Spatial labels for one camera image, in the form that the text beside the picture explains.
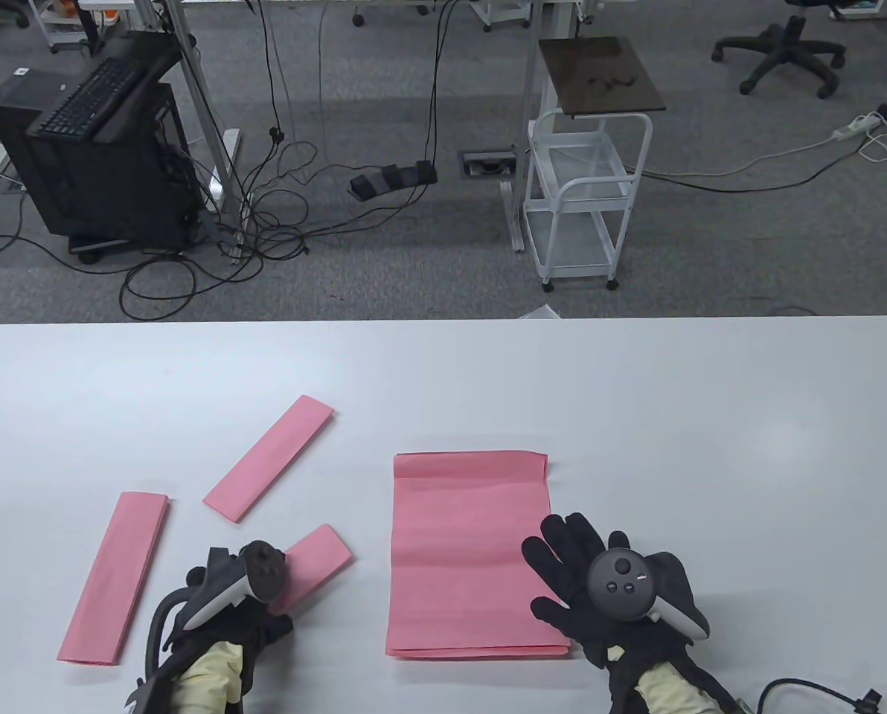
gray carpet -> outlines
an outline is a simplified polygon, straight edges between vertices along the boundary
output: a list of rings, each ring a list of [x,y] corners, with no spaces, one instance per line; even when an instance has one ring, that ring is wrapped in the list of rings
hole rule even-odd
[[[317,28],[321,4],[267,7],[283,51],[298,139],[324,149],[318,114]],[[628,35],[669,109],[655,115],[649,167],[724,170],[762,153],[826,136],[887,102],[887,22],[836,23],[812,13],[812,38],[849,45],[838,93],[815,98],[815,79],[781,67],[750,97],[738,83],[757,57],[732,51],[709,61],[726,34],[757,33],[784,21],[779,0],[640,0],[608,4],[591,33]],[[353,28],[351,9],[328,6],[324,20],[324,111],[327,157],[343,164],[412,164],[423,152],[432,74],[435,17],[405,7],[369,7]],[[189,18],[222,118],[246,132],[238,166],[267,150],[273,119],[260,24],[243,4],[196,7]],[[454,13],[441,67],[441,183],[381,228],[311,242],[310,255],[267,266],[250,283],[203,295],[179,320],[304,320],[515,317],[549,302],[563,317],[753,315],[786,306],[822,314],[887,313],[887,163],[853,158],[821,178],[777,193],[720,195],[643,181],[623,262],[621,289],[600,280],[559,281],[545,296],[529,254],[509,248],[497,184],[458,177],[461,149],[506,146],[521,110],[525,32],[491,34],[470,9]],[[73,71],[76,51],[48,53],[35,28],[0,28],[0,81],[18,65]],[[199,135],[188,96],[175,87],[186,133]],[[279,103],[290,134],[286,103]],[[718,186],[779,184],[809,176],[853,144],[761,164]],[[199,142],[196,154],[205,157]],[[324,150],[317,164],[324,163]],[[312,221],[337,221],[359,210],[345,194],[351,173],[331,172],[304,191]],[[17,196],[2,195],[0,232],[17,225]],[[269,200],[287,219],[295,203]],[[54,251],[26,205],[25,237]],[[226,269],[214,248],[196,256]],[[115,256],[97,269],[127,266]],[[56,265],[29,245],[0,254],[0,323],[119,321],[121,279],[86,276]],[[148,292],[188,289],[175,266],[156,266],[137,283]],[[155,315],[168,308],[130,303]]]

pink paper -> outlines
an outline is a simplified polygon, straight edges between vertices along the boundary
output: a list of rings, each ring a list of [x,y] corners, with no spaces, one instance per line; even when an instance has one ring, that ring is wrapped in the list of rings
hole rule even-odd
[[[321,526],[286,551],[288,588],[269,606],[274,615],[288,612],[354,562],[354,554],[331,526]]]
[[[298,397],[202,502],[229,521],[240,523],[331,414],[334,409],[328,405],[311,397]]]
[[[158,493],[120,495],[58,660],[115,664],[120,659],[168,507],[168,496]]]
[[[569,639],[530,612],[552,592],[519,550],[550,512],[546,465],[529,451],[396,456],[387,654],[569,652]]]

black glove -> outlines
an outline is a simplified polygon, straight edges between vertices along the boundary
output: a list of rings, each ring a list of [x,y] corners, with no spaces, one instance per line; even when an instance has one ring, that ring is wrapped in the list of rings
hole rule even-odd
[[[205,581],[205,568],[195,567],[185,576],[185,584],[198,588]],[[229,642],[243,647],[242,694],[252,688],[257,656],[271,643],[277,642],[294,629],[287,615],[274,616],[268,605],[254,598],[245,598],[239,605],[229,605],[219,614],[189,632],[179,633],[172,640],[172,652],[184,647],[199,646],[209,649],[215,643]]]
[[[654,623],[648,618],[634,623],[618,622],[592,604],[586,589],[589,566],[606,550],[606,544],[582,513],[573,513],[566,520],[548,516],[539,530],[542,538],[532,536],[522,543],[522,556],[568,606],[564,608],[549,598],[536,598],[530,609],[538,619],[582,645],[590,663],[609,670],[613,714],[636,712],[640,704],[644,706],[635,691],[638,678],[665,662],[675,664],[682,677],[715,697],[723,710],[736,710],[730,695],[689,659],[685,647],[692,642],[688,637],[664,622]],[[609,547],[630,547],[627,535],[614,531]],[[620,646],[624,655],[610,662],[607,650],[613,646]]]

computer tower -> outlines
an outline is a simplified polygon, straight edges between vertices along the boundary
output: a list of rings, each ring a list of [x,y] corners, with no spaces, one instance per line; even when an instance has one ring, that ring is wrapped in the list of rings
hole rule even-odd
[[[29,132],[75,82],[29,69],[0,88],[0,139],[46,227],[68,236],[73,253],[187,248],[205,206],[172,88],[137,86],[86,142]]]

yellow sleeve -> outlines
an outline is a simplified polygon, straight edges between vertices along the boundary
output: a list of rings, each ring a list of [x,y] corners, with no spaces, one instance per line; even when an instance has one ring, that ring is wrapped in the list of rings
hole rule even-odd
[[[176,681],[172,714],[225,714],[242,699],[241,645],[215,643]]]
[[[611,662],[618,662],[625,651],[609,647]],[[657,664],[638,678],[635,690],[641,694],[649,714],[722,714],[718,703],[689,683],[669,663]]]

